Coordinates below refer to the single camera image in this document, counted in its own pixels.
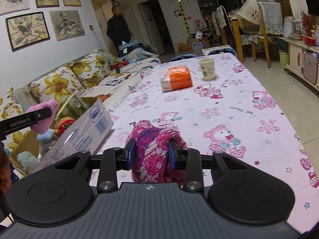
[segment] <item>trash can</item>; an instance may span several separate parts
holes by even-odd
[[[279,49],[280,68],[285,69],[289,62],[289,54],[286,51]]]

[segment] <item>finger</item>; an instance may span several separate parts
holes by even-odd
[[[11,175],[11,170],[9,165],[3,164],[0,168],[0,181],[4,181]]]
[[[3,153],[2,154],[2,162],[6,165],[10,164],[10,159],[7,153]]]
[[[7,196],[7,192],[8,192],[10,187],[11,187],[11,179],[10,178],[0,182],[0,191],[4,197]]]

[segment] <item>blue chair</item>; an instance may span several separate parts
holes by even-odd
[[[216,49],[214,49],[214,50],[212,50],[212,51],[210,51],[209,53],[208,53],[208,55],[210,56],[210,55],[216,55],[216,54],[220,54],[221,52],[223,52],[223,53],[231,53],[231,54],[233,54],[235,57],[237,57],[237,53],[236,53],[236,51],[235,51],[235,49],[233,49],[232,47],[224,47],[224,48],[216,48]]]
[[[183,59],[196,58],[196,57],[197,57],[197,55],[195,55],[195,54],[186,54],[186,55],[173,57],[171,59],[171,62],[175,62],[175,61],[179,61],[179,60],[183,60]]]

